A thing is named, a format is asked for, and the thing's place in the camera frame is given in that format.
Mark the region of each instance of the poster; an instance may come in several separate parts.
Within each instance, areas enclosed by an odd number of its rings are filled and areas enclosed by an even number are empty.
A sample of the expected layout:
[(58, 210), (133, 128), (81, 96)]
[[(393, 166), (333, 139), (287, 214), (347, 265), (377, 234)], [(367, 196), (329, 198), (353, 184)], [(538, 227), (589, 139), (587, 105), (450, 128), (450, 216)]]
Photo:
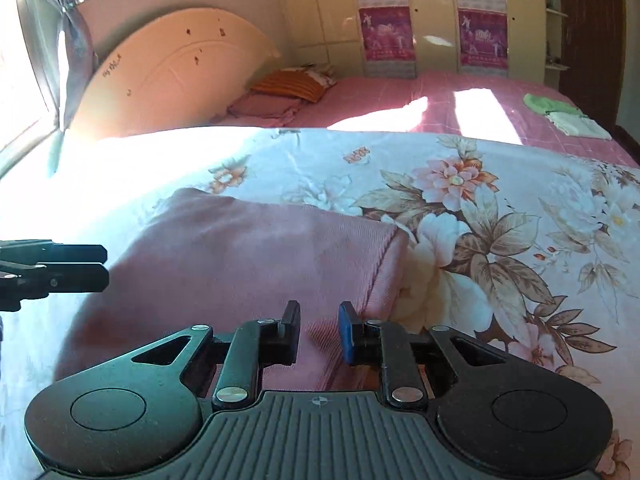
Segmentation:
[(415, 78), (409, 0), (358, 0), (360, 30), (370, 77)]
[(409, 7), (360, 9), (367, 61), (415, 60)]
[(460, 9), (460, 61), (463, 66), (507, 70), (507, 16)]

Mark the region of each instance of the curtain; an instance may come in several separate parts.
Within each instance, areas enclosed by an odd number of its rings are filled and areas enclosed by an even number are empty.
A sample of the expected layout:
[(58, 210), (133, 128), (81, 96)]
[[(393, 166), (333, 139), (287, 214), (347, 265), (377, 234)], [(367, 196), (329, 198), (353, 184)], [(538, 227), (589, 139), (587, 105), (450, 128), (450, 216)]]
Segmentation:
[(25, 43), (42, 96), (54, 114), (49, 169), (57, 169), (64, 132), (95, 70), (89, 28), (78, 5), (84, 0), (18, 0)]

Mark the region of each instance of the door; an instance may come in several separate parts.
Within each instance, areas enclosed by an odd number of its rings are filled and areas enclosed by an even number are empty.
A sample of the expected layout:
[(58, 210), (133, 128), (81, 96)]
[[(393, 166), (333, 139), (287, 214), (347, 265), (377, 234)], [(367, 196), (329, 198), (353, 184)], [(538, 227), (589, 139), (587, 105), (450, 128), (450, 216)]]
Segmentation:
[(625, 65), (625, 0), (561, 0), (564, 24), (560, 91), (613, 131)]

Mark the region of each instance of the headboard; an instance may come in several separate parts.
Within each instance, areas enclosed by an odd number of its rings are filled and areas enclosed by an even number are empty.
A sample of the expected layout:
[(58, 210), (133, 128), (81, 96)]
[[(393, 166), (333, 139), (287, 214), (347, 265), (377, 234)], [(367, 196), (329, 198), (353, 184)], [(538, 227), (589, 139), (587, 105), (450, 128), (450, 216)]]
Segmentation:
[(98, 140), (203, 125), (280, 63), (272, 41), (242, 18), (220, 9), (178, 10), (114, 49), (67, 134)]

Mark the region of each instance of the ribbed grip surface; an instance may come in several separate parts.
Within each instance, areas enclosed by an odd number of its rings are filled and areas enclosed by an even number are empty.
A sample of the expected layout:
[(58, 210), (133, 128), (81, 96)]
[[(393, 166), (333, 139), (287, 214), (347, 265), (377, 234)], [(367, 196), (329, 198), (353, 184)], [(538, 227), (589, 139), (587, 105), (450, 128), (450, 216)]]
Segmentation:
[[(58, 480), (55, 473), (42, 480)], [(222, 412), (173, 461), (136, 480), (462, 480), (493, 478), (457, 459), (427, 421), (372, 392), (265, 392)], [(577, 479), (595, 479), (583, 474)]]

